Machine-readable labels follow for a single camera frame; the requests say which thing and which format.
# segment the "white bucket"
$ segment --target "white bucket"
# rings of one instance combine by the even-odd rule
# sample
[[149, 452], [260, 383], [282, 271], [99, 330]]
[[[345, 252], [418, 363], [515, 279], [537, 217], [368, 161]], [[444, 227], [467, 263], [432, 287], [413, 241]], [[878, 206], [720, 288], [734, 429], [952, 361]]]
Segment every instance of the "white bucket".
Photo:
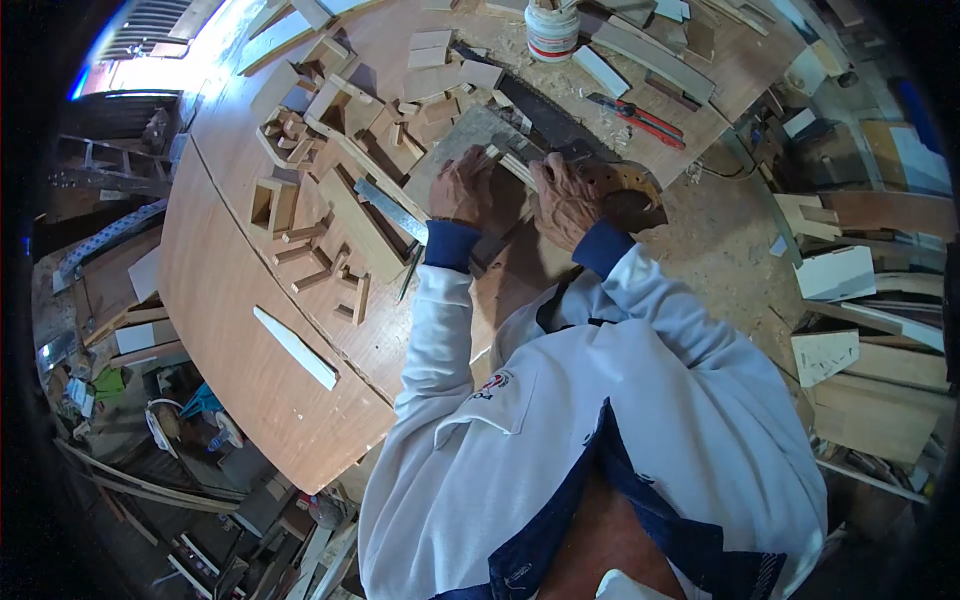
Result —
[[527, 48], [543, 62], [560, 62], [573, 56], [580, 34], [580, 13], [576, 5], [549, 11], [532, 3], [523, 12], [527, 22]]

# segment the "green cloth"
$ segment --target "green cloth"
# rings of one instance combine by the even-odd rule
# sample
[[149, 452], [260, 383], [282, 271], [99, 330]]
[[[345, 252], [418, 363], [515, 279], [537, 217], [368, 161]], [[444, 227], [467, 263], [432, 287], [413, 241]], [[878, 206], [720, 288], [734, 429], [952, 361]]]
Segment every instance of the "green cloth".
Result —
[[107, 367], [100, 371], [97, 378], [92, 382], [93, 388], [97, 391], [94, 398], [97, 400], [106, 400], [108, 398], [120, 396], [126, 387], [123, 382], [123, 370]]

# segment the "blue cuff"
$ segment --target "blue cuff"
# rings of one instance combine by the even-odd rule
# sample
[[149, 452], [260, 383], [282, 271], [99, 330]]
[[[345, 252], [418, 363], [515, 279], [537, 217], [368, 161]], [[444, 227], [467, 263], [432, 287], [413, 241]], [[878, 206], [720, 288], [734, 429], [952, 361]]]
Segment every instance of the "blue cuff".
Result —
[[601, 217], [577, 244], [573, 251], [573, 262], [606, 279], [635, 243], [629, 233], [614, 227], [607, 217]]
[[427, 245], [424, 265], [469, 273], [470, 252], [482, 232], [452, 221], [426, 222]]

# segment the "red utility knife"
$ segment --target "red utility knife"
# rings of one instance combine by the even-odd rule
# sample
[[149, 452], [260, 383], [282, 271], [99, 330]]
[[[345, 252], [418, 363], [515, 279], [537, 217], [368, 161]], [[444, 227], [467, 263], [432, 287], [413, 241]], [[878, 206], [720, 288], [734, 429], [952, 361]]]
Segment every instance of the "red utility knife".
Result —
[[670, 125], [666, 121], [655, 117], [646, 110], [637, 108], [633, 103], [614, 100], [613, 98], [608, 98], [607, 96], [598, 94], [596, 92], [587, 96], [587, 99], [595, 102], [603, 108], [606, 108], [607, 110], [613, 111], [616, 116], [620, 117], [627, 123], [636, 125], [645, 132], [655, 135], [667, 146], [678, 148], [680, 150], [686, 148], [686, 144], [684, 144], [684, 132]]

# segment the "saw blade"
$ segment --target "saw blade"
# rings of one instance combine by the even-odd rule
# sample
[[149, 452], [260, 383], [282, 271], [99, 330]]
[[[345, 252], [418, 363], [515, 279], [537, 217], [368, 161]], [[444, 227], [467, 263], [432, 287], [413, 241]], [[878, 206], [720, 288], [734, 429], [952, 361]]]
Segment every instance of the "saw blade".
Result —
[[[460, 40], [454, 41], [450, 47], [464, 59], [493, 64], [470, 50], [469, 46]], [[621, 159], [592, 131], [578, 123], [572, 115], [506, 69], [497, 89], [530, 119], [543, 139], [565, 160], [592, 157], [606, 162], [617, 162]]]

